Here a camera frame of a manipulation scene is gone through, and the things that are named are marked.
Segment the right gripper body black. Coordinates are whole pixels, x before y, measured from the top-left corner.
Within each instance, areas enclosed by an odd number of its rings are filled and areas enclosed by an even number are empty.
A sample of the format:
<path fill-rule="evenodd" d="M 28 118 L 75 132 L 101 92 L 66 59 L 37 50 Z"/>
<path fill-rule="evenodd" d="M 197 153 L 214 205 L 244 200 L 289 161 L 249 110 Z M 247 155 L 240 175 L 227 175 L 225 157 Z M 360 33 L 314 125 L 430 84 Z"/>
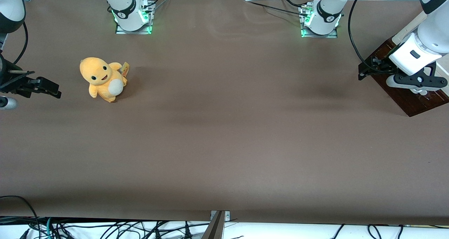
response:
<path fill-rule="evenodd" d="M 6 60 L 3 55 L 1 58 L 1 72 L 0 72 L 0 90 L 2 93 L 12 93 L 18 90 L 21 86 L 28 84 L 29 75 L 34 74 L 35 71 L 25 71 L 18 65 Z"/>

